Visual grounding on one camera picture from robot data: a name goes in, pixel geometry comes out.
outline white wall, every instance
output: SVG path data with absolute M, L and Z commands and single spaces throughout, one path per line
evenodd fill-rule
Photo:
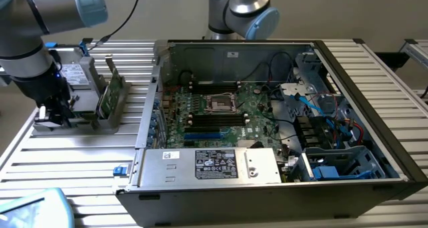
M 105 0 L 110 20 L 92 29 L 47 37 L 76 42 L 100 38 L 124 20 L 135 0 Z M 426 0 L 271 0 L 281 23 L 273 38 L 362 38 L 394 51 L 404 38 L 428 39 Z M 140 0 L 115 39 L 198 39 L 207 27 L 207 0 Z

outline black cable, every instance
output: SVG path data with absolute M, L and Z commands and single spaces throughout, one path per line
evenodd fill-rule
M 290 138 L 293 138 L 294 136 L 297 136 L 297 134 L 294 134 L 294 135 L 290 135 L 289 137 L 286 137 L 286 138 L 283 138 L 283 139 L 275 139 L 275 138 L 273 138 L 273 130 L 274 130 L 274 128 L 270 130 L 267 136 L 269 136 L 270 139 L 273 139 L 273 140 L 275 140 L 275 141 L 282 141 L 282 140 L 290 139 Z
M 421 99 L 426 96 L 426 94 L 428 94 L 428 86 L 426 86 L 426 88 L 425 88 L 425 92 L 422 93 L 422 95 L 421 95 Z
M 286 51 L 279 51 L 277 53 L 274 53 L 273 57 L 270 58 L 269 61 L 269 72 L 267 72 L 267 83 L 270 83 L 270 78 L 273 77 L 273 63 L 274 63 L 274 59 L 279 54 L 285 54 L 289 58 L 289 69 L 293 71 L 293 57 L 291 55 L 286 52 Z
M 135 12 L 135 9 L 136 9 L 136 6 L 139 5 L 139 1 L 140 0 L 135 0 L 135 4 L 134 4 L 134 7 L 132 7 L 132 10 L 131 10 L 131 13 L 128 14 L 128 17 L 126 18 L 124 22 L 122 23 L 122 25 L 119 26 L 119 28 L 108 35 L 105 35 L 104 37 L 101 37 L 101 39 L 95 43 L 93 47 L 89 48 L 88 51 L 91 51 L 93 48 L 96 48 L 97 46 L 103 45 L 108 40 L 110 38 L 112 37 L 112 35 L 116 34 L 116 32 L 120 31 L 120 29 L 127 25 L 132 15 L 134 15 L 134 12 Z
M 59 63 L 59 70 L 57 72 L 60 72 L 63 70 L 63 63 L 61 62 L 57 62 Z
M 253 69 L 253 71 L 250 72 L 249 75 L 246 75 L 246 77 L 243 79 L 241 79 L 241 81 L 245 81 L 246 79 L 249 79 L 249 77 L 251 77 L 251 75 L 255 73 L 255 71 L 259 69 L 259 67 L 262 66 L 262 64 L 266 64 L 269 67 L 269 63 L 267 62 L 261 62 L 259 64 L 257 64 L 255 68 Z
M 293 124 L 293 122 L 290 122 L 290 121 L 287 121 L 287 120 L 285 120 L 285 119 L 274 119 L 274 118 L 270 118 L 270 117 L 267 117 L 263 113 L 261 113 L 261 115 L 262 115 L 266 119 L 269 119 L 270 121 L 286 122 L 286 123 L 289 123 L 289 124 Z
M 267 97 L 271 95 L 273 92 L 275 92 L 277 90 L 281 90 L 281 88 L 275 88 L 275 89 L 271 89 L 267 91 Z M 258 104 L 257 104 L 257 107 L 259 106 L 259 104 L 262 103 L 262 99 L 263 99 L 265 96 L 261 97 L 259 101 L 258 101 Z M 270 121 L 279 121 L 279 122 L 286 122 L 289 124 L 293 124 L 293 122 L 285 120 L 285 119 L 274 119 L 274 118 L 270 118 L 267 117 L 265 114 L 263 114 L 263 111 L 259 112 L 262 117 L 265 117 L 266 119 L 269 119 Z
M 180 73 L 178 74 L 178 81 L 176 81 L 178 85 L 182 85 L 182 76 L 183 76 L 184 73 L 190 73 L 191 76 L 194 75 L 192 71 L 182 70 Z

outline motherboard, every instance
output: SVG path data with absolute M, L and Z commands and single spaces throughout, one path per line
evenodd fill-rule
M 253 83 L 235 90 L 219 87 L 217 92 L 191 86 L 167 87 L 167 148 L 253 146 L 279 152 L 282 144 L 269 106 L 263 87 Z

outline power supply label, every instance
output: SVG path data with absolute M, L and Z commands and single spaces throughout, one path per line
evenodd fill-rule
M 235 150 L 196 150 L 195 151 L 196 179 L 238 178 Z

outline blue pcie slot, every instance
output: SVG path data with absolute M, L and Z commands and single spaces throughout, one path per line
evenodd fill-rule
M 191 139 L 222 139 L 221 133 L 206 133 L 206 134 L 184 134 L 184 140 Z

